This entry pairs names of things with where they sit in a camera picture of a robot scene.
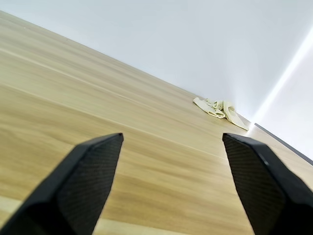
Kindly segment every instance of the wooden floor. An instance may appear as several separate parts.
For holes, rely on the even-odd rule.
[[[194,97],[1,12],[0,224],[75,144],[123,132],[95,234],[253,234],[221,140],[247,132],[207,115]],[[257,127],[248,135],[313,188],[310,164]]]

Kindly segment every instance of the baseboard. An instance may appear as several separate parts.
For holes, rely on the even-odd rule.
[[[261,130],[265,131],[267,134],[269,134],[270,136],[272,136],[274,139],[276,139],[277,141],[279,141],[280,143],[282,143],[285,147],[287,147],[288,149],[290,149],[292,152],[294,152],[295,154],[297,154],[300,158],[306,160],[308,163],[310,163],[311,165],[313,165],[313,161],[308,158],[307,156],[305,156],[303,153],[301,153],[300,151],[296,150],[294,147],[290,146],[289,144],[287,144],[286,142],[284,142],[283,140],[281,140],[280,138],[278,138],[277,136],[275,136],[273,133],[271,133],[270,131],[268,131],[267,129],[263,128],[262,126],[260,126],[259,124],[255,123],[254,125],[256,125],[257,127],[259,127]]]

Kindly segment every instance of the white wall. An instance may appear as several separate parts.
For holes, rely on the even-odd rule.
[[[313,160],[313,46],[258,124]]]
[[[250,119],[313,25],[312,0],[0,0],[0,9]]]

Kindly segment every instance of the cloth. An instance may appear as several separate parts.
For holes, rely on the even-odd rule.
[[[249,129],[238,117],[234,106],[232,106],[232,104],[228,101],[218,100],[212,102],[209,99],[202,100],[196,97],[193,102],[203,111],[216,118],[226,118],[228,121],[235,124],[236,126],[239,126],[245,130]]]

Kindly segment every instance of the laminate floor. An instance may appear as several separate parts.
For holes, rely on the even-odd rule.
[[[0,224],[74,145],[125,141],[97,235],[253,234],[232,180],[223,132],[187,91],[0,12]],[[313,167],[257,127],[313,188]]]

